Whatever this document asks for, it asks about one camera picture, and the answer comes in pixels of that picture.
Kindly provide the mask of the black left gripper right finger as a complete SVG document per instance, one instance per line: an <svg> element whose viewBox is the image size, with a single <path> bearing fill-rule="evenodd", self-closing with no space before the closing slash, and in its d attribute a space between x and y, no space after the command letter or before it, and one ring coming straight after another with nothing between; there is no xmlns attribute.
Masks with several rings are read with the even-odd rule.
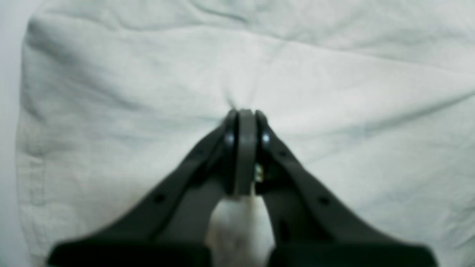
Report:
<svg viewBox="0 0 475 267"><path fill-rule="evenodd" d="M310 174L271 129L263 112L256 129L255 193L261 196L275 246L268 267L436 267L425 245L377 230Z"/></svg>

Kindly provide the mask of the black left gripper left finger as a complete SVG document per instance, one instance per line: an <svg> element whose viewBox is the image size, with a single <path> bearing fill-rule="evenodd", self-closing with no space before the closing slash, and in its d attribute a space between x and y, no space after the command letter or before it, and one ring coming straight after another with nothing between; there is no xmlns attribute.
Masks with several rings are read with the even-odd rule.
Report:
<svg viewBox="0 0 475 267"><path fill-rule="evenodd" d="M210 267L204 239L209 220L226 195L247 193L247 111L231 110L179 166L116 222L85 238L61 242L49 267Z"/></svg>

